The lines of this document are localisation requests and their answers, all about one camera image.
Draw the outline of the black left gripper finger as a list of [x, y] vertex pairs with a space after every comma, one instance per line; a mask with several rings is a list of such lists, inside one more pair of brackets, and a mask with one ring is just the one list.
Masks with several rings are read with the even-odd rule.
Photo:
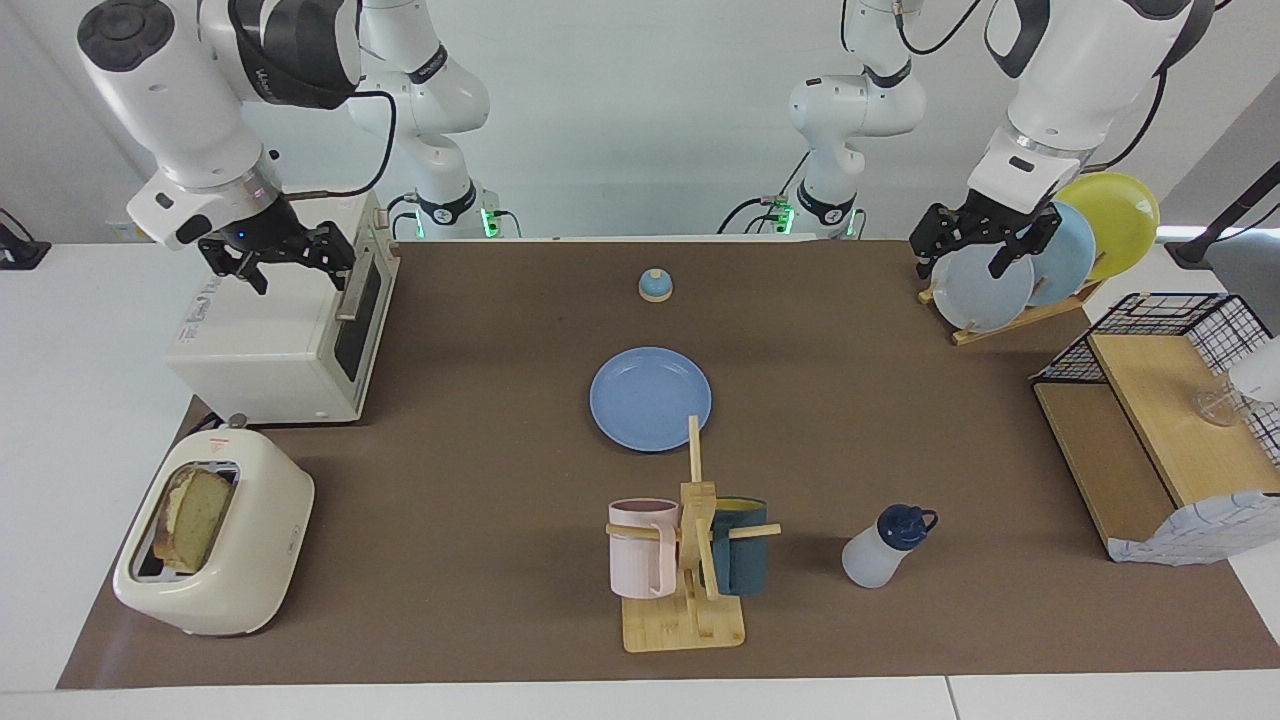
[[995, 224], [995, 233], [1001, 247], [989, 260], [989, 275], [993, 279], [1001, 279], [1016, 260], [1042, 254], [1061, 222], [1061, 215], [1053, 202], [1047, 202], [1034, 215], [1015, 214], [1000, 219]]
[[950, 252], [954, 213], [941, 202], [931, 204], [910, 233], [910, 247], [920, 281], [928, 281], [937, 261]]

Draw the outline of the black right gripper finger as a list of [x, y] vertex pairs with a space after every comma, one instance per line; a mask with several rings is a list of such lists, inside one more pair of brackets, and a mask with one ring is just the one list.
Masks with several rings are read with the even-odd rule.
[[325, 273], [337, 291], [347, 288], [355, 261], [355, 249], [339, 225], [306, 231], [306, 266]]
[[268, 279], [260, 272], [259, 260], [253, 252], [233, 256], [227, 250], [206, 250], [205, 260], [215, 275], [234, 277], [250, 284], [260, 296], [268, 292]]

